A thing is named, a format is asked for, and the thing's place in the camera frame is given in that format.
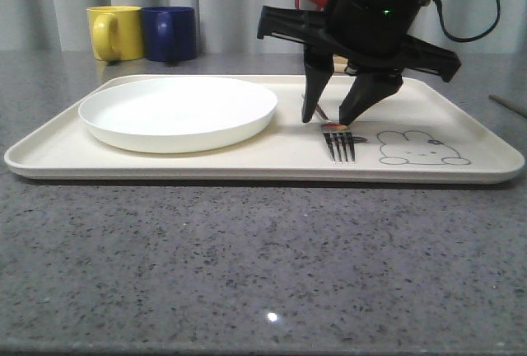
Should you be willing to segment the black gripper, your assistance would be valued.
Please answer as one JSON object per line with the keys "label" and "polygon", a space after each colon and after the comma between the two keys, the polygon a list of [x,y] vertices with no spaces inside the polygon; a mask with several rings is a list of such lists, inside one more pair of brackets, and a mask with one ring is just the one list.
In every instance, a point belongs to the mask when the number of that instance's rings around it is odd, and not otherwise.
{"label": "black gripper", "polygon": [[[274,36],[304,48],[305,95],[301,120],[309,123],[329,79],[333,54],[358,68],[405,69],[449,82],[461,62],[456,53],[409,35],[425,0],[328,0],[321,11],[263,7],[258,38]],[[351,124],[403,85],[400,73],[361,73],[339,107]]]}

